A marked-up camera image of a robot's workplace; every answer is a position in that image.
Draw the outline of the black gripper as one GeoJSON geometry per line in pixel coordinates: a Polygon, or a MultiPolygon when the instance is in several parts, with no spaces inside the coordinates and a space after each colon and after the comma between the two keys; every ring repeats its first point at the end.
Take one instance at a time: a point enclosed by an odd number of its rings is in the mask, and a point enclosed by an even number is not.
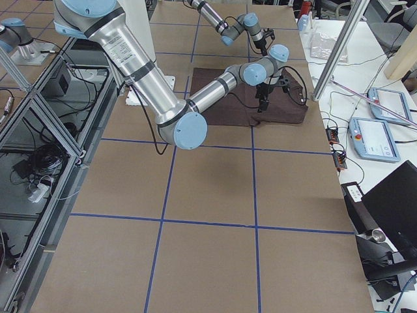
{"type": "Polygon", "coordinates": [[[260,51],[261,55],[267,55],[266,40],[261,38],[255,42],[255,47],[260,51]]]}
{"type": "Polygon", "coordinates": [[[273,92],[273,84],[261,83],[256,85],[256,94],[255,97],[259,101],[259,106],[257,109],[258,113],[263,113],[268,109],[269,105],[269,94],[273,92]]]}

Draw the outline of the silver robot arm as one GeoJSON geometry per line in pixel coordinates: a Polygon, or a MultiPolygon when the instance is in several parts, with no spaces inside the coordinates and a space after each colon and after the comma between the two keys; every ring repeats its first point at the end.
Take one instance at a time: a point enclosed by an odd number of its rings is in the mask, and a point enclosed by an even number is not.
{"type": "Polygon", "coordinates": [[[230,26],[206,1],[190,6],[206,19],[230,45],[247,32],[262,58],[232,65],[218,78],[186,100],[177,98],[162,71],[134,37],[126,24],[126,13],[118,1],[54,1],[54,23],[58,33],[98,43],[123,76],[154,111],[158,133],[166,143],[181,149],[199,147],[207,136],[202,113],[225,97],[240,83],[257,86],[281,74],[289,49],[281,44],[266,46],[266,32],[255,13],[242,14],[230,26]]]}
{"type": "Polygon", "coordinates": [[[271,42],[275,40],[274,30],[263,29],[259,24],[256,13],[250,12],[241,14],[238,17],[228,16],[223,19],[207,1],[183,1],[184,6],[196,10],[221,36],[222,42],[226,46],[232,45],[234,41],[243,33],[246,33],[259,52],[257,54],[266,56],[268,53],[267,38],[271,42]]]}

